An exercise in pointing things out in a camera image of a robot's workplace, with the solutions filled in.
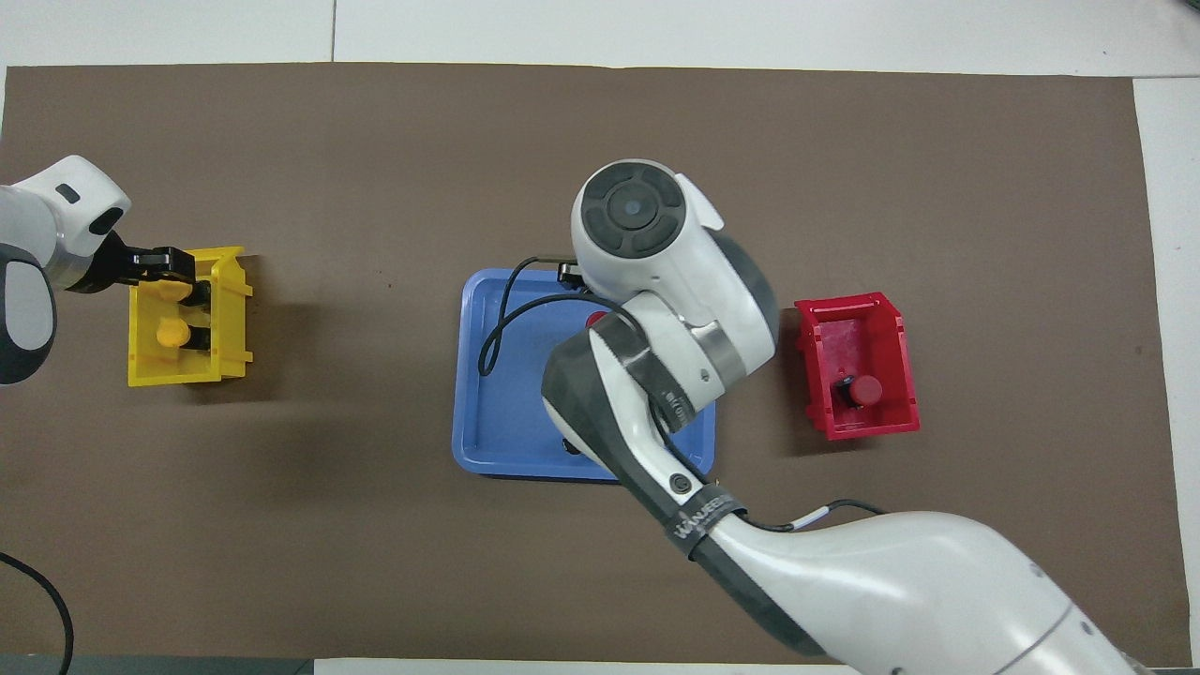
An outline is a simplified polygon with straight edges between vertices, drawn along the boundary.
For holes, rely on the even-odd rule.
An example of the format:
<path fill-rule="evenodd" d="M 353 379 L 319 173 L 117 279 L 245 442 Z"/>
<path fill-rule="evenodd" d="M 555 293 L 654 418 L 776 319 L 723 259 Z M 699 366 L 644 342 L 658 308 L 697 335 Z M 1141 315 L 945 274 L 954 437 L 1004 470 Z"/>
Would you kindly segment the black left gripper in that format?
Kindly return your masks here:
<path fill-rule="evenodd" d="M 172 281 L 194 285 L 196 258 L 180 247 L 130 247 L 119 233 L 108 233 L 86 271 L 73 285 L 74 293 L 98 293 L 112 285 Z"/>

